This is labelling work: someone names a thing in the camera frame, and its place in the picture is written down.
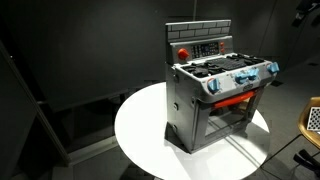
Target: blue knob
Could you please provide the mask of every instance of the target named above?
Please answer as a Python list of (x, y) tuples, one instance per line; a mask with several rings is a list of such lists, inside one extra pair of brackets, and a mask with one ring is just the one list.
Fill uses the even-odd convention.
[(220, 90), (219, 80), (217, 78), (210, 80), (208, 82), (208, 89), (213, 94), (219, 91)]
[(245, 73), (238, 73), (238, 74), (236, 74), (236, 82), (238, 83), (238, 84), (243, 84), (243, 83), (245, 83), (246, 81), (247, 81), (247, 79), (248, 79), (248, 74), (245, 74)]
[(254, 69), (250, 69), (248, 74), (248, 78), (249, 80), (253, 81), (255, 79), (257, 79), (257, 76), (258, 76), (258, 72), (259, 72), (259, 69), (258, 68), (254, 68)]
[(271, 74), (274, 74), (274, 73), (277, 73), (280, 71), (278, 63), (276, 63), (276, 62), (269, 64), (267, 69)]

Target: white round table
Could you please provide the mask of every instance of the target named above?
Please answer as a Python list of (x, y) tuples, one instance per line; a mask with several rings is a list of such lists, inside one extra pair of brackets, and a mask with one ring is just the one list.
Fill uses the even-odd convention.
[(230, 135), (196, 153), (186, 153), (164, 139), (166, 84), (144, 88), (128, 98), (115, 122), (124, 153), (146, 172), (165, 180), (243, 179), (256, 171), (269, 150), (269, 129), (256, 111), (247, 136)]

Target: red oven handle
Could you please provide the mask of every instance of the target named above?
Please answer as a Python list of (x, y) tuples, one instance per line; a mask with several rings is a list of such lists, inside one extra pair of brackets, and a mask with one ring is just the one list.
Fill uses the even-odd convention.
[(233, 104), (237, 104), (240, 103), (241, 101), (244, 101), (248, 98), (251, 98), (252, 96), (255, 95), (255, 91), (248, 91), (244, 94), (241, 94), (239, 96), (233, 97), (233, 98), (229, 98), (223, 101), (220, 101), (218, 103), (213, 104), (213, 108), (217, 109), (217, 108), (221, 108), (221, 107), (225, 107), (225, 106), (230, 106)]

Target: stove burner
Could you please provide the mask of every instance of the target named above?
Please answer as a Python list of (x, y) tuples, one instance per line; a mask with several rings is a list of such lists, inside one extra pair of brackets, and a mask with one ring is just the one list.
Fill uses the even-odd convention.
[(198, 78), (216, 75), (225, 71), (231, 71), (254, 64), (264, 62), (262, 59), (253, 56), (244, 56), (242, 54), (227, 56), (227, 58), (218, 58), (207, 60), (204, 63), (192, 63), (189, 66), (184, 66), (182, 69), (193, 74)]

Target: dark gray wall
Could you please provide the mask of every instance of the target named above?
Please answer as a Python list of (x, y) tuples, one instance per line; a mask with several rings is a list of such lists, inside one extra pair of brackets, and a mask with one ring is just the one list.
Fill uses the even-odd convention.
[[(310, 22), (291, 26), (299, 2), (197, 0), (196, 20), (232, 19), (236, 52), (277, 61), (284, 70), (310, 58), (319, 44)], [(190, 21), (193, 10), (194, 0), (0, 2), (55, 111), (164, 80), (164, 24)]]
[(11, 71), (0, 42), (0, 179), (10, 179), (36, 111)]
[(192, 20), (193, 5), (193, 0), (7, 0), (0, 13), (49, 104), (60, 110), (146, 80), (164, 80), (164, 24)]
[(319, 28), (311, 21), (319, 11), (296, 28), (291, 25), (301, 0), (198, 0), (198, 19), (232, 19), (236, 52), (265, 57), (285, 70), (315, 56), (320, 48)]

